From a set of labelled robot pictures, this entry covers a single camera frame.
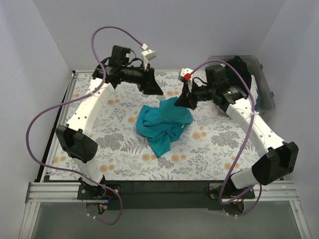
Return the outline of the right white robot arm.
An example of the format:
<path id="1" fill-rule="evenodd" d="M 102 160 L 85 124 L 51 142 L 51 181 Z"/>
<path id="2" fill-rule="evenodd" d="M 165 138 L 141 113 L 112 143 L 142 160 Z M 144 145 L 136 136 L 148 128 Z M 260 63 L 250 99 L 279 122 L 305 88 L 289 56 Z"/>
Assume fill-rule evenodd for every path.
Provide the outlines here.
<path id="1" fill-rule="evenodd" d="M 266 186 L 291 174 L 298 146 L 274 133 L 255 111 L 254 99 L 240 73 L 229 63 L 219 60 L 205 70 L 207 82 L 198 86 L 193 79 L 195 70 L 181 69 L 178 79 L 183 82 L 183 88 L 175 105 L 193 110 L 198 102 L 213 101 L 241 127 L 246 133 L 244 140 L 253 143 L 260 157 L 250 168 L 227 174 L 224 180 L 226 194 L 237 198 L 244 188 L 256 184 Z"/>

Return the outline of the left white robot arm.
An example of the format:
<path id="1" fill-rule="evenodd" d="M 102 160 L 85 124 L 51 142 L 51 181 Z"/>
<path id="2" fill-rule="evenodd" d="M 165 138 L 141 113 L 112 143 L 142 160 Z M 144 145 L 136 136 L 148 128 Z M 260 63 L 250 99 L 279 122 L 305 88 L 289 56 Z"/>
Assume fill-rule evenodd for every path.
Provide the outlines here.
<path id="1" fill-rule="evenodd" d="M 89 193 L 95 199 L 105 196 L 106 187 L 101 184 L 103 174 L 94 157 L 98 145 L 90 137 L 100 110 L 107 103 L 112 92 L 122 82 L 135 84 L 145 95 L 163 95 L 155 80 L 155 70 L 149 61 L 156 58 L 154 50 L 142 45 L 142 64 L 132 66 L 131 49 L 115 45 L 112 55 L 96 67 L 87 95 L 73 116 L 65 125 L 58 125 L 56 135 L 62 149 L 77 164 L 82 180 L 89 184 Z"/>

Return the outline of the teal t shirt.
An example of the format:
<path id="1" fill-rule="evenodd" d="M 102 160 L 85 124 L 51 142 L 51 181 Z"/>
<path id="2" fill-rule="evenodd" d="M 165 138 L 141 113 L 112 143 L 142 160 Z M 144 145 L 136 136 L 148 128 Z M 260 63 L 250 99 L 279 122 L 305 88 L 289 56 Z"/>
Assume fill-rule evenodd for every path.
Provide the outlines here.
<path id="1" fill-rule="evenodd" d="M 144 105 L 136 122 L 136 132 L 145 137 L 157 158 L 170 151 L 170 144 L 180 139 L 192 124 L 189 109 L 174 104 L 177 97 L 160 101 L 158 107 Z"/>

